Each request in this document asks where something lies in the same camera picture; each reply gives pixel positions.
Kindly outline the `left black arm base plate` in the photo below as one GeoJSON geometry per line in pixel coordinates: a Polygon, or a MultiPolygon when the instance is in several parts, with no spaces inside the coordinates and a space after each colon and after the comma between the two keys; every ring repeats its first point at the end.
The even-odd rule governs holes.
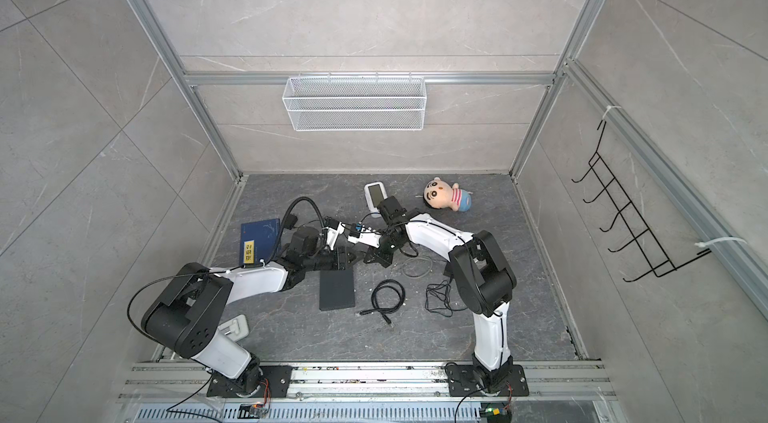
{"type": "Polygon", "coordinates": [[[291,381],[293,367],[266,365],[248,367],[237,379],[229,379],[214,372],[208,386],[207,397],[221,398],[285,398],[291,381]]]}

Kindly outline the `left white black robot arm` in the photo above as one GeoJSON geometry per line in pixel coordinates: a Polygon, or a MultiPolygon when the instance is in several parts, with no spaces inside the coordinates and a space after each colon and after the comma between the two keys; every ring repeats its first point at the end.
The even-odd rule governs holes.
{"type": "Polygon", "coordinates": [[[139,320],[130,324],[143,336],[202,364],[214,381],[227,384],[241,396],[255,393],[264,383],[259,358],[220,329],[225,309],[251,297],[288,291],[307,272],[334,270],[355,255],[337,240],[345,226],[324,216],[317,204],[302,196],[294,206],[308,204],[314,226],[300,226],[287,210],[282,218],[247,224],[241,255],[231,268],[188,263],[177,274],[161,278],[164,289],[139,320]]]}

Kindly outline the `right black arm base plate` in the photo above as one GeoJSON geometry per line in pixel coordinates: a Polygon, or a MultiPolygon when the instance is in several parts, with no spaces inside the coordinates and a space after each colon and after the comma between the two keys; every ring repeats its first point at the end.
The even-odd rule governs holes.
{"type": "Polygon", "coordinates": [[[482,365],[446,363],[443,367],[452,397],[504,396],[527,397],[530,390],[521,365],[507,363],[494,371],[482,365]]]}

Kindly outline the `black perforated box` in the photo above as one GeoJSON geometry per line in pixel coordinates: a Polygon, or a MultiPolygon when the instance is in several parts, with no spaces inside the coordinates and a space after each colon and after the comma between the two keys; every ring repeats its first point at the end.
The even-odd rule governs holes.
{"type": "Polygon", "coordinates": [[[319,310],[333,311],[355,307],[353,269],[321,271],[319,310]]]}

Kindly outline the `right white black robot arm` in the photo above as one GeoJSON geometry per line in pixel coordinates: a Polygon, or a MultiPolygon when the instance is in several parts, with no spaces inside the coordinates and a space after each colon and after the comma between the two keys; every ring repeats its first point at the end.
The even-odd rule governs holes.
{"type": "Polygon", "coordinates": [[[394,197],[383,200],[378,212],[385,227],[355,224],[350,240],[368,246],[366,260],[383,267],[406,246],[426,248],[446,261],[448,278],[473,313],[474,380],[487,392],[497,391],[513,367],[507,315],[517,279],[495,238],[487,231],[461,231],[427,213],[408,211],[394,197]]]}

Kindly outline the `black adapter with thin cord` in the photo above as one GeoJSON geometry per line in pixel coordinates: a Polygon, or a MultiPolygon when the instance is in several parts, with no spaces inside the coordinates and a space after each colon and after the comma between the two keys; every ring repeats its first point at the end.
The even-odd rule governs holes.
{"type": "MultiPolygon", "coordinates": [[[[371,226],[370,225],[371,218],[372,218],[372,216],[369,213],[369,214],[364,215],[359,221],[356,221],[356,222],[344,222],[344,221],[340,221],[340,220],[338,220],[338,221],[340,221],[340,222],[342,222],[344,224],[344,228],[352,226],[352,225],[361,225],[361,226],[372,228],[372,229],[378,231],[379,233],[381,233],[384,229],[379,229],[379,228],[375,228],[375,227],[371,226]]],[[[300,228],[304,228],[306,226],[314,227],[315,229],[317,229],[321,233],[321,240],[323,241],[323,243],[325,245],[325,232],[324,232],[324,229],[323,229],[324,220],[325,219],[326,218],[321,218],[321,219],[315,218],[314,220],[310,220],[310,221],[305,222],[305,223],[299,223],[298,222],[298,217],[295,214],[290,214],[286,218],[287,222],[283,223],[282,226],[283,226],[283,229],[286,230],[286,231],[298,231],[300,228]]],[[[338,240],[339,239],[344,239],[345,241],[347,241],[347,239],[345,237],[345,230],[339,236],[338,240]]]]}

